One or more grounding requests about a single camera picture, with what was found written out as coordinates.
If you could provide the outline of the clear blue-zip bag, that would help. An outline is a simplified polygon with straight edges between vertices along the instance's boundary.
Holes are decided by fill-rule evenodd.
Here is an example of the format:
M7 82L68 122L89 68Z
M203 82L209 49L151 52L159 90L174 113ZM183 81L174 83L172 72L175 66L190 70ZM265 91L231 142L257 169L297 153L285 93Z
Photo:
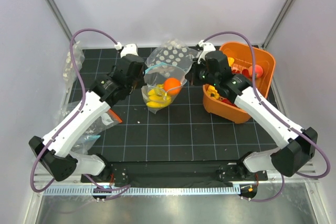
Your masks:
M142 98L148 110L156 114L168 107L186 84L185 71L177 66L160 63L145 72Z

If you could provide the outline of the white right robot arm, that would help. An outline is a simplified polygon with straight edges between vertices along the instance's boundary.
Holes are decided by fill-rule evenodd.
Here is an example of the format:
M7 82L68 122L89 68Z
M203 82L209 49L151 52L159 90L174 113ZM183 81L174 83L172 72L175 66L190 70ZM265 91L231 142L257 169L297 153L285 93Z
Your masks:
M239 178L248 180L262 170L276 170L291 177L314 156L317 132L288 119L261 95L252 81L242 74L233 74L223 52L202 50L185 77L194 85L212 85L221 97L246 111L276 143L276 149L246 154L236 167Z

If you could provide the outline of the yellow toy bell pepper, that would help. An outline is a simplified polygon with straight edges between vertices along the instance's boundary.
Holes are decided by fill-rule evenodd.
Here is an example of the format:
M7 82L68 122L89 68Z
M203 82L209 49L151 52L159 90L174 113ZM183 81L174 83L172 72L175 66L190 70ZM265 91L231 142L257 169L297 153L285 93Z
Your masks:
M207 90L206 90L206 93L214 100L221 100L222 99L214 86L209 85Z

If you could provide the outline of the toy orange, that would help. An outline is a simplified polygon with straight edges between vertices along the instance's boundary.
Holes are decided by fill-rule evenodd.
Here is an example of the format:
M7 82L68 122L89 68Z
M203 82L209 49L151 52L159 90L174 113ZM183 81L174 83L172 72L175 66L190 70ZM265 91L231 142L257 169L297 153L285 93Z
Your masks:
M181 82L176 78L168 78L163 83L163 89L169 95L178 95L181 90Z

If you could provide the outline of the yellow toy banana bunch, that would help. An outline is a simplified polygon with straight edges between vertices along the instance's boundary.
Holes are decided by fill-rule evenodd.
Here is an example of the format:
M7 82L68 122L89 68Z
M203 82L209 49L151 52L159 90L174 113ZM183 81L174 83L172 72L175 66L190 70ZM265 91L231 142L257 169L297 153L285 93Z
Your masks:
M173 99L172 95L167 94L163 89L163 84L147 87L146 105L153 109L161 109L169 106Z

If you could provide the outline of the red toy lobster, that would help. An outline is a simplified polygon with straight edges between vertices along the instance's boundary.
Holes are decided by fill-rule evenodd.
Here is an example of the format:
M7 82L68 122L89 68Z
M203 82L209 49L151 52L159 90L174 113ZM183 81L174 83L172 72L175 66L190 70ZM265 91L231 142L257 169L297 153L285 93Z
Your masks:
M242 74L247 78L251 78L249 68L233 63L231 65L232 74Z

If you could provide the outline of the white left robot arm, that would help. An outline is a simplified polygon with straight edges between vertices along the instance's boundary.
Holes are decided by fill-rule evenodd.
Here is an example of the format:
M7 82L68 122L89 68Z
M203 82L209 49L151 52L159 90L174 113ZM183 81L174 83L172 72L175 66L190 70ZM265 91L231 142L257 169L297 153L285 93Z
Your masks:
M145 84L145 69L138 54L121 56L114 72L98 76L59 125L43 137L34 136L29 141L35 156L54 180L60 182L72 174L93 175L99 182L109 180L111 169L105 158L73 153L71 149L98 117Z

